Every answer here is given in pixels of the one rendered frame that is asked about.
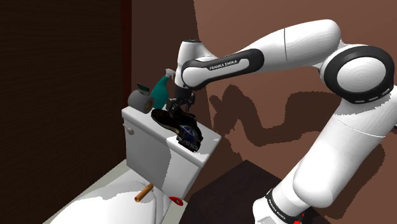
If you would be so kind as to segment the dark robot stand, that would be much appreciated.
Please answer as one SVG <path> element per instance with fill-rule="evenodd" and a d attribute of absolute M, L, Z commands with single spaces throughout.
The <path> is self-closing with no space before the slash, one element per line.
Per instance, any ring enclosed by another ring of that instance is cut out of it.
<path fill-rule="evenodd" d="M 179 224 L 254 224 L 253 202 L 280 181 L 245 160 L 195 192 Z"/>

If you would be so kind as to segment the brown wooden cylinder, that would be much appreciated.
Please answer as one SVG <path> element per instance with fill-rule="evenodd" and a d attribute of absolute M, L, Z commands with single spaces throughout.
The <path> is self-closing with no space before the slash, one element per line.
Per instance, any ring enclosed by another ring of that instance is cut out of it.
<path fill-rule="evenodd" d="M 152 183 L 146 185 L 134 198 L 137 203 L 147 203 L 153 200 L 152 189 L 154 185 Z"/>

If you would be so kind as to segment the small dark green box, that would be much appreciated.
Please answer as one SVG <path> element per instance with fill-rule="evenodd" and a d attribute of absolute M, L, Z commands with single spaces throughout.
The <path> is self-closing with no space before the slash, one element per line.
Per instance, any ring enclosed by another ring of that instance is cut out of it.
<path fill-rule="evenodd" d="M 150 88 L 149 87 L 146 87 L 146 86 L 138 83 L 137 84 L 137 90 L 143 96 L 146 96 L 146 97 L 150 96 Z"/>

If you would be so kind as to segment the teal spray bottle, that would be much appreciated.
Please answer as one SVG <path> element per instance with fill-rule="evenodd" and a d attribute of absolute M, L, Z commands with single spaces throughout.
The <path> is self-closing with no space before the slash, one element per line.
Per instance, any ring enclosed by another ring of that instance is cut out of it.
<path fill-rule="evenodd" d="M 154 98 L 153 107 L 155 109 L 162 109 L 169 98 L 169 93 L 166 88 L 166 84 L 171 77 L 175 75 L 175 71 L 172 69 L 166 69 L 165 75 L 154 86 L 150 96 Z"/>

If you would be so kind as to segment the grey toilet paper roll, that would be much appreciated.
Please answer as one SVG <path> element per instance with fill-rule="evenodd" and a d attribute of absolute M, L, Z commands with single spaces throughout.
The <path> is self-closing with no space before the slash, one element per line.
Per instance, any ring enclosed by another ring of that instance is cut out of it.
<path fill-rule="evenodd" d="M 134 90 L 128 98 L 128 106 L 144 114 L 149 113 L 154 106 L 154 98 L 149 95 L 143 95 L 138 90 Z"/>

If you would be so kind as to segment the white toilet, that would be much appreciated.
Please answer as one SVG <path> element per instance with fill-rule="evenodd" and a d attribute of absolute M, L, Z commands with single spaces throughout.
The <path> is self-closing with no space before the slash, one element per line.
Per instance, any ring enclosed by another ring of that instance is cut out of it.
<path fill-rule="evenodd" d="M 192 152 L 150 114 L 128 106 L 122 109 L 122 117 L 129 170 L 76 199 L 50 224 L 162 224 L 171 205 L 183 206 L 184 197 L 221 139 L 199 124 L 204 139 L 199 150 Z M 135 196 L 150 183 L 154 185 L 153 200 L 137 203 Z"/>

